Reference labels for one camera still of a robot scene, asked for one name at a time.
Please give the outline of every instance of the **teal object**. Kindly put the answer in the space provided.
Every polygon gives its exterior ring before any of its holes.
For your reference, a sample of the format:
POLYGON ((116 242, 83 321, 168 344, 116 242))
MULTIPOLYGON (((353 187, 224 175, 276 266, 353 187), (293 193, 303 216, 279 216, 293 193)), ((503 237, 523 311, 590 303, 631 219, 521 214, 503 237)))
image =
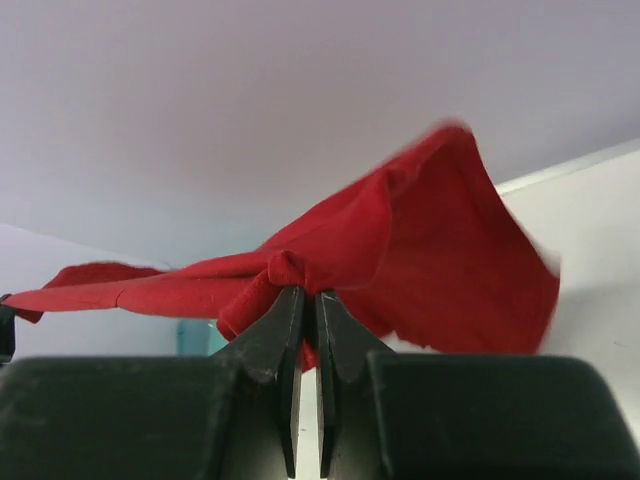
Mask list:
POLYGON ((227 340, 218 331, 215 320, 211 320, 207 325, 209 327, 209 342, 207 345, 207 354, 213 355, 227 344, 227 340))
POLYGON ((212 355, 227 344, 215 320, 180 320, 177 328, 178 355, 212 355))

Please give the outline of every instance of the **white ceiling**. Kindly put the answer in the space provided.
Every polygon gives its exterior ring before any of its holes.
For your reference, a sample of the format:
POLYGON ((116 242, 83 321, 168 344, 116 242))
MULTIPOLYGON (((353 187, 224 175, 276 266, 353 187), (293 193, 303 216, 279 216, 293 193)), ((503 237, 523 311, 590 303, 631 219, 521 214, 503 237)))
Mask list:
POLYGON ((0 0, 0 221, 251 248, 443 116, 502 181, 638 136, 635 0, 0 0))

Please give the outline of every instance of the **white wall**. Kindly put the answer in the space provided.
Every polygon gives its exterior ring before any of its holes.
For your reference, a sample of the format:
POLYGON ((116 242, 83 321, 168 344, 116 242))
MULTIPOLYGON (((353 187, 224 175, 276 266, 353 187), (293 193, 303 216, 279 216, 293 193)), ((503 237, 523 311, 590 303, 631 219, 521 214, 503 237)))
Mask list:
MULTIPOLYGON (((562 261, 560 300, 542 353, 594 365, 640 444, 640 151, 503 195, 562 261)), ((402 351, 419 351, 392 339, 402 351)), ((299 469, 317 480, 314 373, 303 377, 299 469)))
MULTIPOLYGON (((139 259, 0 225, 2 293, 39 288, 63 267, 96 260, 149 265, 139 259)), ((176 320, 122 310, 48 313, 37 325, 18 320, 16 330, 16 357, 173 355, 176 352, 176 320)))

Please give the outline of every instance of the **red cloth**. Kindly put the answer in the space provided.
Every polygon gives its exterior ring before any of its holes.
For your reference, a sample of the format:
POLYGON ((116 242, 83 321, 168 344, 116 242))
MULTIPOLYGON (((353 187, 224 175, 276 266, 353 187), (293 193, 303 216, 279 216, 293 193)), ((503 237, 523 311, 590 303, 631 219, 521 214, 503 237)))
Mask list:
MULTIPOLYGON (((254 252, 161 272, 117 263, 68 267, 4 301, 42 312, 120 307, 217 318, 229 340, 283 286, 334 288, 376 335, 443 352, 533 353, 559 289, 502 204, 473 135, 443 126, 284 227, 254 252)), ((314 362, 306 350, 307 366, 314 362)))

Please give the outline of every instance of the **red fabric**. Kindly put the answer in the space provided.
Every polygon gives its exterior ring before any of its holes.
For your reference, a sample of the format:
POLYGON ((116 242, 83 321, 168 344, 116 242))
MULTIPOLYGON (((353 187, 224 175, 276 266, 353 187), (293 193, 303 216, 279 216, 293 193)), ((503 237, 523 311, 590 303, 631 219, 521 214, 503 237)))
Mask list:
MULTIPOLYGON (((559 279, 505 209, 473 135, 443 126, 322 201, 254 252, 161 272, 117 263, 62 270, 4 301, 45 311, 120 307, 217 318, 231 340, 285 285, 334 288, 376 335, 443 352, 535 352, 559 279)), ((306 350, 307 366, 313 354, 306 350)))

